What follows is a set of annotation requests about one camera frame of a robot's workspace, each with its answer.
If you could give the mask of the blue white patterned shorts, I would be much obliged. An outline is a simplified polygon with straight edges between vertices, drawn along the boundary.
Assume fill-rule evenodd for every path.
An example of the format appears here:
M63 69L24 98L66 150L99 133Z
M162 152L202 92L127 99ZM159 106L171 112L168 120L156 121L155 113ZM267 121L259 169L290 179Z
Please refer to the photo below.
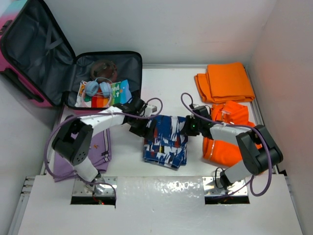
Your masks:
M172 169L186 165L188 137L181 134L186 118L159 115L154 120L153 139L144 140L143 160Z

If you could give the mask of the rainbow striped white t-shirt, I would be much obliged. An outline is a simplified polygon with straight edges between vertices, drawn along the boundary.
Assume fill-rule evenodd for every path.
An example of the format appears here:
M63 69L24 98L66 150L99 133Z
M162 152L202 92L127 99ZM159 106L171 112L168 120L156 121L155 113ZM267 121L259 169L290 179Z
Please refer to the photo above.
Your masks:
M76 97L75 107L77 108L104 108L108 98L104 98L103 96L94 96L89 97L88 95L84 95L83 91L85 85L88 82L82 81L80 83L79 92ZM129 90L129 84L127 80L123 80L121 82L112 83L112 99L110 102L110 106L116 103L126 103L132 98L132 94Z

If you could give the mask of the purple shirt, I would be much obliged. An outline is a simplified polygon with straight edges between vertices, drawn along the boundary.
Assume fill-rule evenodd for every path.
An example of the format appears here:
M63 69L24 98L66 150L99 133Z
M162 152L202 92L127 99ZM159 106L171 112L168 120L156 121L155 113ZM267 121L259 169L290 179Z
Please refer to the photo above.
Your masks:
M107 129L95 135L89 146L88 157L95 168L100 172L105 172L112 159L111 133ZM60 178L54 178L54 182L59 182L75 177L73 166L57 152L54 156L53 173Z

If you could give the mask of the blue pink cat-ear headphones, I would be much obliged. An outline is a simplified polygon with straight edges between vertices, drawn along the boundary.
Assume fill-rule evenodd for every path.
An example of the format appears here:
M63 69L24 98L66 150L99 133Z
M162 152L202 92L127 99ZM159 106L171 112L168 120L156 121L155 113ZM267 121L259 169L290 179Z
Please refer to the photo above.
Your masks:
M105 77L97 77L85 85L83 94L89 97L103 96L108 98L109 100L104 106L104 108L108 108L112 99L112 81Z

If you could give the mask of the brown round case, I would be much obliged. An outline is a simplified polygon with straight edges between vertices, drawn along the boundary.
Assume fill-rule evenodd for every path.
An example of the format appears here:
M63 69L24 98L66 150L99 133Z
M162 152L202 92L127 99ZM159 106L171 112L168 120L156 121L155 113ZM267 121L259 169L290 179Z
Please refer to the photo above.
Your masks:
M117 80L117 67L110 60L97 60L91 66L90 77L92 80L103 77L115 82Z

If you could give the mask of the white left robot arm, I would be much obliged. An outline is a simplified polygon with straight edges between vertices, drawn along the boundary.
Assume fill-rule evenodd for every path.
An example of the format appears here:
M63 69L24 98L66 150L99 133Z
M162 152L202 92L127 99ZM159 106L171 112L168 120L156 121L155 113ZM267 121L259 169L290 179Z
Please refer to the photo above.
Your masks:
M91 163L88 153L93 136L123 124L129 131L149 140L154 138L157 107L138 97L125 104L114 104L99 113L70 117L60 124L52 148L66 159L82 181L88 185L103 184L100 172Z

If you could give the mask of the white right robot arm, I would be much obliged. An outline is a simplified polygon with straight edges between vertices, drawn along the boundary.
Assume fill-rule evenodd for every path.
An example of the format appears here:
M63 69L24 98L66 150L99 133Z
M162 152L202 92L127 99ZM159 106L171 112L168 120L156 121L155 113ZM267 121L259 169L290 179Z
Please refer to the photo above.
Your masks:
M186 136L202 135L213 141L223 141L239 148L241 160L220 173L216 186L227 189L235 182L256 176L282 162L283 154L263 125L227 124L213 121L208 108L197 106L190 109L181 133Z

